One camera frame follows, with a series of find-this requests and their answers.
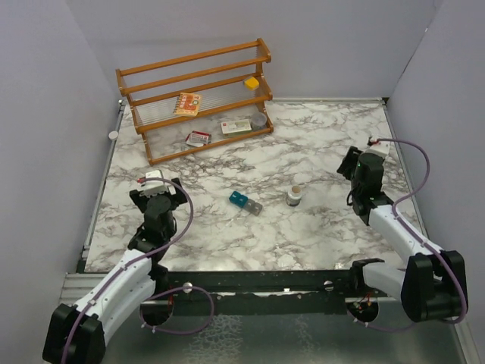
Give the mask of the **white pill bottle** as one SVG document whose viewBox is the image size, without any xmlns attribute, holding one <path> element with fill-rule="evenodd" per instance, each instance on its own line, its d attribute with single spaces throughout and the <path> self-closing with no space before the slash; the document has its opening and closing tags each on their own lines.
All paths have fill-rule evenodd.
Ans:
<svg viewBox="0 0 485 364">
<path fill-rule="evenodd" d="M 286 204 L 295 207 L 302 200 L 302 188 L 298 185 L 291 186 L 286 193 Z"/>
</svg>

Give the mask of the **blue and grey pill organizer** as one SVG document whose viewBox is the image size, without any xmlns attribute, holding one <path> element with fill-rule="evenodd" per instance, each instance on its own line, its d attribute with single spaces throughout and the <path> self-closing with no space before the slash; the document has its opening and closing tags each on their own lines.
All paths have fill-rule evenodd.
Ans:
<svg viewBox="0 0 485 364">
<path fill-rule="evenodd" d="M 262 205 L 260 203 L 237 191 L 233 191 L 230 194 L 229 201 L 254 216 L 259 216 L 262 211 Z"/>
</svg>

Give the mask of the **white bottle cap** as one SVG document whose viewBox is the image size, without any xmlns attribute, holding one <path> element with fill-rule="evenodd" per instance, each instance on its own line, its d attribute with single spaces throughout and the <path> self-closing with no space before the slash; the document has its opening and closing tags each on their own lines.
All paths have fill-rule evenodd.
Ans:
<svg viewBox="0 0 485 364">
<path fill-rule="evenodd" d="M 111 131 L 109 134 L 108 134 L 108 138 L 110 140 L 116 140 L 118 138 L 118 132 L 116 130 L 113 130 Z"/>
</svg>

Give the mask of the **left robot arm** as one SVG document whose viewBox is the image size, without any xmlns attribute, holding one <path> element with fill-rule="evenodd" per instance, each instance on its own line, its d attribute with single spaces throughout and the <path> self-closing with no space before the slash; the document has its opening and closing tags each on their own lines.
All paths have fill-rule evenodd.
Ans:
<svg viewBox="0 0 485 364">
<path fill-rule="evenodd" d="M 192 201 L 179 179 L 156 173 L 138 180 L 130 198 L 143 214 L 119 263 L 74 304 L 52 313 L 42 358 L 48 363 L 100 363 L 115 331 L 144 299 L 167 292 L 166 268 L 159 266 L 177 233 L 174 210 Z"/>
</svg>

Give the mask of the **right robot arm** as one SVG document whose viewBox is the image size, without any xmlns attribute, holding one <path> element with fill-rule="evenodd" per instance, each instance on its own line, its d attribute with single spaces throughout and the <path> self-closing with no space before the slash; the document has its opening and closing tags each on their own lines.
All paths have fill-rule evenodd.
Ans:
<svg viewBox="0 0 485 364">
<path fill-rule="evenodd" d="M 402 304 L 412 322 L 459 323 L 468 312 L 464 258 L 429 241 L 383 191 L 383 163 L 391 142 L 371 140 L 365 151 L 350 147 L 337 172 L 351 184 L 347 205 L 391 245 L 406 267 L 393 268 L 382 259 L 354 261 L 349 290 L 358 297 L 373 289 L 384 292 Z"/>
</svg>

